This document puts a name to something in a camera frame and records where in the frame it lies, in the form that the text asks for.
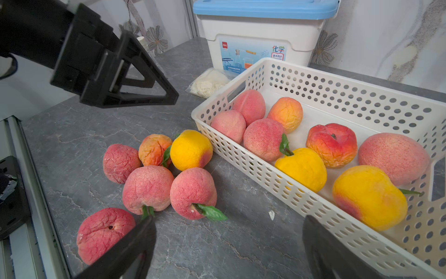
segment red peach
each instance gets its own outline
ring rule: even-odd
[[[87,217],[79,227],[76,244],[78,254],[86,264],[92,264],[129,231],[135,219],[120,208],[105,208]]]
[[[328,168],[341,168],[347,165],[358,152],[355,132],[336,123],[316,125],[311,128],[306,147],[321,156]]]
[[[243,141],[243,133],[246,129],[246,121],[240,112],[228,110],[218,114],[212,120],[211,127],[238,144],[241,144]]]
[[[172,173],[162,166],[145,166],[134,170],[122,190],[122,202],[131,213],[142,215],[142,206],[152,206],[155,211],[170,204]]]
[[[249,89],[235,99],[232,109],[239,111],[245,118],[246,126],[249,126],[265,116],[266,105],[260,92]]]
[[[193,204],[215,206],[217,203],[217,190],[211,174],[200,167],[183,171],[172,183],[170,199],[175,211],[186,219],[204,218]]]
[[[299,127],[303,116],[301,103],[290,97],[282,97],[273,105],[267,117],[281,123],[288,134]]]
[[[259,119],[246,128],[243,145],[263,160],[274,161],[282,155],[279,147],[283,133],[285,129],[279,122],[269,118]]]
[[[429,155],[413,139],[395,133],[368,137],[358,151],[360,165],[380,168],[395,186],[419,178],[429,166]]]
[[[130,173],[140,166],[138,151],[122,144],[110,145],[102,160],[105,176],[119,184],[125,183]]]
[[[146,137],[138,151],[139,158],[144,166],[159,166],[163,162],[164,151],[172,145],[172,140],[165,135],[151,134]]]

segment gray marble countertop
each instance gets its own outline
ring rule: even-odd
[[[150,134],[173,137],[196,129],[190,113],[204,99],[185,89],[212,67],[206,40],[190,40],[157,61],[180,94],[175,106],[100,109],[73,97],[22,122],[72,276],[86,268],[76,247],[82,221],[103,208],[125,209],[123,185],[109,181],[102,170],[107,147],[121,143],[138,149]],[[215,154],[205,169],[214,177],[216,207],[229,220],[189,221],[172,207],[158,212],[157,244],[147,278],[311,278],[302,243],[303,217]]]

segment white container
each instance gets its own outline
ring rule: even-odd
[[[231,109],[234,97],[245,89],[262,94],[266,114],[283,96],[302,104],[302,123],[288,135],[291,150],[305,147],[311,127],[328,123],[352,129],[358,146],[367,137],[384,132],[418,141],[431,157],[430,165],[420,178],[400,188],[424,195],[406,195],[409,209],[400,224],[383,232],[372,230],[336,207],[331,195],[333,182],[346,169],[358,165],[357,157],[344,168],[328,169],[327,183],[316,194],[276,169],[273,162],[265,162],[210,126],[213,117]],[[215,153],[302,216],[314,216],[380,273],[446,278],[446,197],[432,201],[434,166],[446,155],[444,103],[265,58],[194,109],[192,118],[210,139]]]
[[[241,73],[265,57],[307,66],[338,0],[199,0],[214,68]]]

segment blue lid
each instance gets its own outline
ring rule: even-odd
[[[326,19],[336,14],[338,0],[198,0],[194,13],[227,17]]]

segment gray flower pattern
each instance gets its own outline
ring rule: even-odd
[[[141,31],[138,24],[133,23],[131,20],[124,22],[122,25],[119,24],[119,31],[122,33],[124,30],[132,32],[133,35],[137,35]]]
[[[338,42],[335,40],[337,36],[336,33],[328,36],[327,32],[322,30],[318,42],[316,43],[316,47],[313,50],[311,62],[328,66],[334,59],[334,56],[328,51],[334,49],[338,45]]]
[[[163,30],[161,30],[159,25],[157,25],[156,28],[150,27],[147,29],[145,38],[147,40],[149,50],[154,50],[155,56],[160,55],[167,50],[168,43],[167,40],[162,39],[163,34]]]

